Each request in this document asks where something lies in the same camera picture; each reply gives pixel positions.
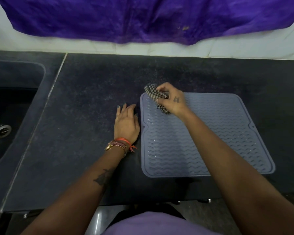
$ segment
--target white tile wall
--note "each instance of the white tile wall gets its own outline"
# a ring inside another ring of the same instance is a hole
[[[114,44],[80,39],[36,37],[15,31],[0,5],[0,50],[181,57],[294,59],[294,24],[286,29],[219,37],[194,45]]]

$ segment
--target black pants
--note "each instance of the black pants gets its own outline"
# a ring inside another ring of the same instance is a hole
[[[112,222],[109,224],[108,227],[110,227],[111,225],[124,220],[126,218],[130,218],[133,217],[135,215],[138,214],[142,214],[145,212],[161,212],[161,213],[166,213],[166,214],[170,214],[172,216],[178,217],[178,218],[182,218],[185,219],[175,208],[173,208],[173,206],[169,205],[169,204],[145,204],[145,205],[138,205],[137,208],[131,208],[128,210],[123,210],[120,213],[117,214],[117,216],[112,220]]]

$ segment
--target person's left arm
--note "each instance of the person's left arm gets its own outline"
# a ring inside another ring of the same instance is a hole
[[[134,143],[140,128],[135,105],[118,106],[114,138],[126,138]],[[122,147],[106,151],[73,185],[52,205],[46,208],[22,233],[84,235],[115,168],[124,156]]]

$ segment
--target person's left hand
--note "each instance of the person's left hand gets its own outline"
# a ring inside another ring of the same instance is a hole
[[[114,123],[114,139],[126,138],[131,144],[133,144],[138,137],[140,127],[138,123],[137,115],[134,115],[134,108],[136,105],[130,105],[126,107],[126,103],[121,109],[118,106],[117,117]]]

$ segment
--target black countertop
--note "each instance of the black countertop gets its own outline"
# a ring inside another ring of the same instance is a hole
[[[117,105],[138,104],[145,84],[165,81],[184,92],[239,95],[276,164],[266,177],[280,192],[294,192],[294,61],[68,54],[4,211],[50,205],[102,155]],[[220,197],[211,177],[145,176],[140,140],[136,146],[101,205]]]
[[[20,159],[26,150],[27,140],[42,114],[64,56],[63,53],[0,51],[0,67],[2,67],[0,69],[0,87],[39,87],[13,144],[0,159],[0,208],[3,206],[4,198],[13,181]],[[5,69],[4,62],[19,63],[23,68]],[[33,68],[26,69],[25,66],[28,66],[26,63],[34,63]]]

